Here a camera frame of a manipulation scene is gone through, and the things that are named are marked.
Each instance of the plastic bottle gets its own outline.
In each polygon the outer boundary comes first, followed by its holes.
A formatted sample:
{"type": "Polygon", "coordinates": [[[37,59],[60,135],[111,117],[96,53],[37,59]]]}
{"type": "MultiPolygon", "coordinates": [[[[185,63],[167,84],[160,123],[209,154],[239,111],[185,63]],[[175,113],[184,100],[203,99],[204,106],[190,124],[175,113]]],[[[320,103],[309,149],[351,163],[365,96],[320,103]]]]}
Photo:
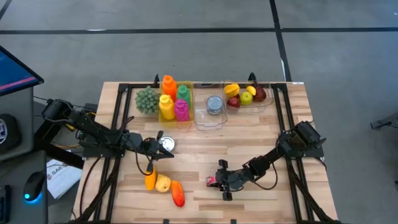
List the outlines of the plastic bottle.
{"type": "Polygon", "coordinates": [[[174,81],[173,77],[170,75],[165,75],[163,77],[162,88],[164,94],[172,97],[173,102],[177,100],[177,84],[174,81]]]}
{"type": "Polygon", "coordinates": [[[174,104],[174,113],[177,121],[189,121],[189,108],[187,102],[183,99],[178,99],[174,104]]]}
{"type": "Polygon", "coordinates": [[[174,103],[169,95],[160,96],[159,108],[164,119],[174,119],[174,103]]]}
{"type": "Polygon", "coordinates": [[[187,102],[188,109],[191,108],[191,94],[186,85],[180,85],[178,87],[177,99],[185,100],[185,102],[187,102]]]}

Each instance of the gray concrete floor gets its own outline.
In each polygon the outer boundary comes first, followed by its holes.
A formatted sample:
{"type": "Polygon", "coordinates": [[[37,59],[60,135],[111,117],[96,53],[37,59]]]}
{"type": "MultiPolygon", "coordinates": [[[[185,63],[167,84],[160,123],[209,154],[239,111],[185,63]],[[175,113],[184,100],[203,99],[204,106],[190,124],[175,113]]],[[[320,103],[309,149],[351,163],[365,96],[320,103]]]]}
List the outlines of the gray concrete floor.
{"type": "MultiPolygon", "coordinates": [[[[2,6],[6,0],[0,0],[2,6]]],[[[398,27],[397,1],[276,0],[282,28],[398,27]]],[[[0,30],[273,27],[261,0],[13,0],[0,30]]],[[[283,33],[292,80],[305,82],[340,220],[397,223],[398,130],[369,123],[398,111],[396,32],[283,33]]],[[[0,35],[45,79],[35,95],[97,103],[105,81],[284,81],[275,33],[0,35]]],[[[50,206],[66,221],[74,191],[50,206]]]]}

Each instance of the orange bottle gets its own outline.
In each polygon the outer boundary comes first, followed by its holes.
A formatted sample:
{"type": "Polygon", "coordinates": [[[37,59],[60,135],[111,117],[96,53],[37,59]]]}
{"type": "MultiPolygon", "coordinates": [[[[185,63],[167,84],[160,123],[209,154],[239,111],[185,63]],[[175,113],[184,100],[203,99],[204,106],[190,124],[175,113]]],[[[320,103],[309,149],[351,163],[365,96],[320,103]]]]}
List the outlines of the orange bottle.
{"type": "Polygon", "coordinates": [[[177,84],[174,81],[173,77],[170,75],[165,75],[163,77],[162,88],[164,94],[172,97],[173,102],[177,100],[177,84]]]}

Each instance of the orange pepper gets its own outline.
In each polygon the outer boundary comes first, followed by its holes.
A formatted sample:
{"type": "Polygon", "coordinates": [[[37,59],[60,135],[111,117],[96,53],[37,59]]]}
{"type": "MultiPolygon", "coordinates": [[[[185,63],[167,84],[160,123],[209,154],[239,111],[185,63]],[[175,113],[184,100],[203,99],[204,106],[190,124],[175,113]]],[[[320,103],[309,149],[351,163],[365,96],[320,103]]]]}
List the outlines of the orange pepper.
{"type": "Polygon", "coordinates": [[[145,176],[145,188],[147,190],[153,190],[155,188],[156,184],[156,170],[154,167],[154,171],[152,172],[151,175],[145,176]]]}
{"type": "Polygon", "coordinates": [[[171,189],[175,205],[178,207],[184,206],[185,204],[184,191],[182,189],[180,182],[173,180],[171,184],[171,189]]]}

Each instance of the white paper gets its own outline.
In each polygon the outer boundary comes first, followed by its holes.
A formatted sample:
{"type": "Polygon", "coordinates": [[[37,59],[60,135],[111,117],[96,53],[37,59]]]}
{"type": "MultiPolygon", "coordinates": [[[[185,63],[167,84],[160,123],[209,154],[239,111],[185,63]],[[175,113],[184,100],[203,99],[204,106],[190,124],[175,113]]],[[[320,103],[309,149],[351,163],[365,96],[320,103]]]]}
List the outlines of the white paper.
{"type": "Polygon", "coordinates": [[[81,169],[52,159],[47,163],[47,189],[55,199],[59,199],[80,180],[81,173],[81,169]]]}

